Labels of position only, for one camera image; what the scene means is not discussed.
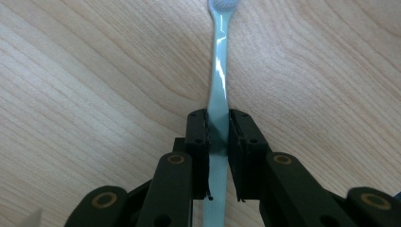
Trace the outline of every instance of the toothbrush handle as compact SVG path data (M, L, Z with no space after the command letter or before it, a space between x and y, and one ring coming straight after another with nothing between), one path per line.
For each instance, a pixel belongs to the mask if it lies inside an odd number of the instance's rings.
M228 25L231 12L211 11L215 22L212 91L207 106L210 138L209 188L213 200L203 204L203 227L224 227L227 185L229 109L226 93Z
M207 112L209 126L216 131L215 138L226 142L228 139L228 102L226 90L227 40L231 12L212 11L215 21L215 41L212 71L212 90Z

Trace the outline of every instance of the wood grain surface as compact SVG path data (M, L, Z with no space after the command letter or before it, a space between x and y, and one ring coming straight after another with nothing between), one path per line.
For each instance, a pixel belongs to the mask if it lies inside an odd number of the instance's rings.
M230 106L327 189L401 190L401 2L241 1ZM0 226L63 226L91 190L150 179L210 89L202 1L0 1ZM238 203L227 226L262 226ZM201 226L196 202L194 226Z

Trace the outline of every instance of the toothbrush bristles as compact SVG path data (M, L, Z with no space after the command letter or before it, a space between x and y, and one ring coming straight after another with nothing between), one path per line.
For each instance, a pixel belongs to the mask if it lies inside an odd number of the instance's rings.
M236 8L239 0L209 0L211 6L216 10L228 11Z

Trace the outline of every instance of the metal screw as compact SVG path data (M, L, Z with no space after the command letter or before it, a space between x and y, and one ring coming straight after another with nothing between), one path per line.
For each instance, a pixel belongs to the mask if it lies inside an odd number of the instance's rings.
M103 192L92 200L92 205L97 209L104 209L113 205L117 201L117 194L114 192Z
M380 210L392 209L392 204L388 200L372 193L363 193L362 195L360 195L360 199L366 204L371 205Z
M292 163L292 159L288 158L285 155L275 155L273 158L274 162L278 163L278 164L284 164L284 165L289 165Z
M173 154L173 155L168 156L167 160L171 164L181 164L185 161L185 158L182 155Z

